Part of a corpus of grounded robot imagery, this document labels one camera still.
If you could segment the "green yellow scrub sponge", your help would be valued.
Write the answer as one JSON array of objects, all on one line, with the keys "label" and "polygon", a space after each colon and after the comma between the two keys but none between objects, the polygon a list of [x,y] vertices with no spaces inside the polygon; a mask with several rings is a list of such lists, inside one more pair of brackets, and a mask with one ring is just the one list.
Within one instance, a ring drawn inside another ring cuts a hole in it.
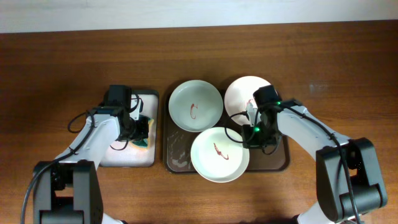
[{"label": "green yellow scrub sponge", "polygon": [[130,143],[132,146],[147,149],[150,145],[150,136],[152,127],[154,124],[154,119],[140,115],[139,119],[136,121],[136,132],[134,133]]}]

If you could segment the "pink white plate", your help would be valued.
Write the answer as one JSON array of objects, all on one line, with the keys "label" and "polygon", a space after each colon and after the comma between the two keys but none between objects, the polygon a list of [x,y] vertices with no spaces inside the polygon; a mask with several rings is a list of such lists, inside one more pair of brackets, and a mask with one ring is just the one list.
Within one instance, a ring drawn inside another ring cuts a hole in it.
[{"label": "pink white plate", "polygon": [[224,95],[224,107],[227,114],[231,116],[245,112],[246,106],[250,103],[254,108],[257,108],[253,93],[260,87],[267,85],[271,85],[271,83],[255,76],[241,77],[232,82]]}]

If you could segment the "brown serving tray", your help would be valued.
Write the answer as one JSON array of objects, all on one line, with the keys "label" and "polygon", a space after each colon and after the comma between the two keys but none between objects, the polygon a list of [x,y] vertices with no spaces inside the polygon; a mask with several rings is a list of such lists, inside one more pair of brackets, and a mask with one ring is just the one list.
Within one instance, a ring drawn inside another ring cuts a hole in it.
[{"label": "brown serving tray", "polygon": [[[171,92],[165,95],[163,112],[163,162],[173,174],[194,174],[196,172],[190,158],[190,149],[198,133],[185,131],[178,127],[169,113]],[[247,172],[282,172],[290,164],[289,142],[283,137],[277,149],[274,146],[249,151]]]}]

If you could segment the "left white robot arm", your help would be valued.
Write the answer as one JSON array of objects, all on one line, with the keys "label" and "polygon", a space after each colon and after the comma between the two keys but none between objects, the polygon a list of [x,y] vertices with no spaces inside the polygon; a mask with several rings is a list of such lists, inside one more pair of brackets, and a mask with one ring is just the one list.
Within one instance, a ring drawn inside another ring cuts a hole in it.
[{"label": "left white robot arm", "polygon": [[113,142],[145,139],[148,133],[149,118],[138,109],[87,111],[86,123],[69,147],[34,168],[26,192],[33,196],[34,223],[118,223],[104,212],[96,170]]}]

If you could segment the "cream white plate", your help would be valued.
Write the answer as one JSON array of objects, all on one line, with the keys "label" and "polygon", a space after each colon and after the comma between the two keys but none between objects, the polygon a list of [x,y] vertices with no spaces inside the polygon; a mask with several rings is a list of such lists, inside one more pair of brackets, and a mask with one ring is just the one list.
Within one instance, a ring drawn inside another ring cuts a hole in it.
[{"label": "cream white plate", "polygon": [[195,170],[206,180],[231,182],[248,168],[249,150],[232,129],[214,127],[200,133],[192,143],[190,158]]}]

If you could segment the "soapy water tray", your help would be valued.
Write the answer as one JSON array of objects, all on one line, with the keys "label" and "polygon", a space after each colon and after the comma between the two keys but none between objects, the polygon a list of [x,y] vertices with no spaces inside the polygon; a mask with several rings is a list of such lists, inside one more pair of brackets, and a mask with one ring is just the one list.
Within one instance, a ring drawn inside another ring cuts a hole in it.
[{"label": "soapy water tray", "polygon": [[150,136],[150,145],[147,149],[140,149],[128,145],[123,149],[125,141],[115,141],[108,147],[105,156],[102,158],[102,167],[150,167],[155,160],[155,142],[157,135],[157,118],[159,106],[159,93],[156,90],[136,90],[143,100],[143,107],[140,115],[154,119]]}]

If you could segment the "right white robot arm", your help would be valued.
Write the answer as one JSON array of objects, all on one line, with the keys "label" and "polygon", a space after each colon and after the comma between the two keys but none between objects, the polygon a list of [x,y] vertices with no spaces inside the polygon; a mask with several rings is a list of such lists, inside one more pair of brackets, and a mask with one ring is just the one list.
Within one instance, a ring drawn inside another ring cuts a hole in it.
[{"label": "right white robot arm", "polygon": [[296,100],[257,100],[243,113],[243,146],[261,149],[288,136],[316,163],[317,202],[291,223],[361,223],[361,216],[387,204],[374,144],[340,134]]}]

